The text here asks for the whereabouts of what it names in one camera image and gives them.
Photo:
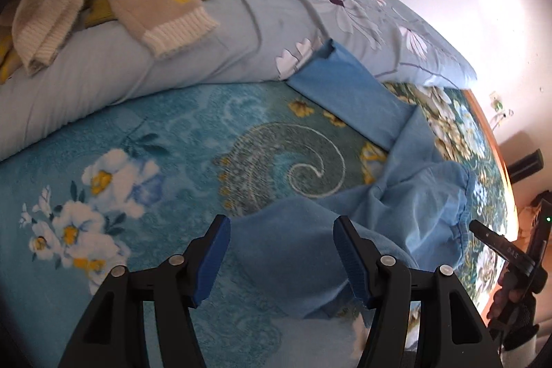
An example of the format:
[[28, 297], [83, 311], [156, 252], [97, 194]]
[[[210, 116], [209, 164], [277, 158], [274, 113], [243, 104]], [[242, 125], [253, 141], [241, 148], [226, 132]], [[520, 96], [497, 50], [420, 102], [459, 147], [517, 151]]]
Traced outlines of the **person's right hand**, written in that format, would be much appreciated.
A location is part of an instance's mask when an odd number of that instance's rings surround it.
[[486, 318], [492, 320], [502, 314], [502, 310], [509, 302], [519, 302], [524, 294], [523, 289], [516, 289], [516, 277], [507, 268], [502, 270], [498, 280], [498, 289], [495, 291]]

